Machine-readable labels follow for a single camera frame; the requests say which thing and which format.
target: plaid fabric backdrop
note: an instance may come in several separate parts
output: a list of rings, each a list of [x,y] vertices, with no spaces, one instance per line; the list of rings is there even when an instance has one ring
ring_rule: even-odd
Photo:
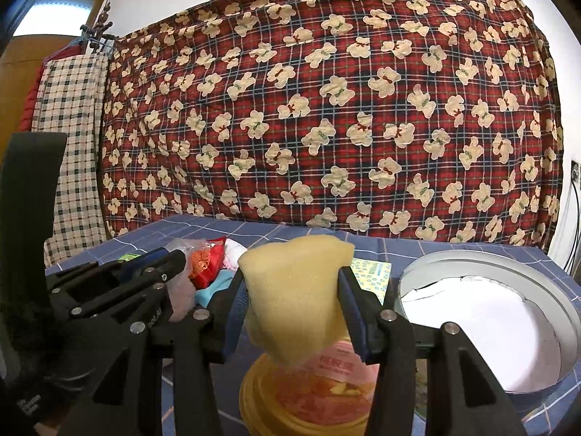
[[[547,248],[562,128],[520,0],[213,0],[119,39],[104,212]]]
[[[42,75],[33,131],[69,135],[54,199],[53,236],[44,244],[51,266],[107,239],[97,188],[97,149],[109,61],[89,54],[51,61]]]

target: red package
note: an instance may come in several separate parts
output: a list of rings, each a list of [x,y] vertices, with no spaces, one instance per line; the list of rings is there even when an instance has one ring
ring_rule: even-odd
[[[226,236],[206,241],[206,247],[195,250],[191,256],[192,271],[189,278],[196,290],[207,288],[224,266]]]

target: blue tablecloth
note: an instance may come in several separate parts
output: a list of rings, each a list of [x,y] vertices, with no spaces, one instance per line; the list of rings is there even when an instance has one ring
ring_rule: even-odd
[[[391,276],[398,277],[415,259],[431,252],[448,249],[474,249],[512,257],[523,264],[539,270],[553,280],[581,311],[581,287],[563,270],[535,247],[514,247],[499,244],[469,243],[450,244],[444,242],[422,242],[408,239],[383,239],[355,236],[345,231],[332,232],[318,228],[299,228],[285,225],[225,221],[200,218],[190,215],[175,215],[161,219],[119,238],[114,238],[99,246],[88,249],[78,256],[47,269],[54,273],[74,265],[98,260],[101,263],[118,259],[126,253],[143,253],[167,245],[174,238],[213,239],[226,235],[245,245],[255,247],[266,242],[288,241],[307,234],[332,234],[344,241],[355,244],[355,256],[360,259],[381,260],[391,263]],[[243,334],[234,357],[223,366],[212,369],[216,399],[226,436],[248,436],[248,431],[240,418],[238,391],[242,378],[251,364],[261,354]],[[164,370],[163,378],[163,434],[174,436],[172,369]],[[559,389],[533,415],[525,426],[530,435],[547,434],[565,414],[581,387],[581,360],[575,371],[567,377]],[[413,436],[423,435],[425,424],[419,418],[414,420]]]

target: power outlet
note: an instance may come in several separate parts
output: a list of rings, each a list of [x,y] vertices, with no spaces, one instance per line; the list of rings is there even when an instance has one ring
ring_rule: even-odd
[[[576,160],[571,161],[571,182],[579,185],[579,176],[581,175],[581,168],[579,162]]]

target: yellow patterned box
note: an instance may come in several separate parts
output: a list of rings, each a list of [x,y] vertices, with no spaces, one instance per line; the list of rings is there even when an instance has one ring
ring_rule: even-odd
[[[377,295],[380,303],[383,303],[391,264],[389,262],[379,262],[377,260],[353,259],[351,270],[363,290],[373,292]]]

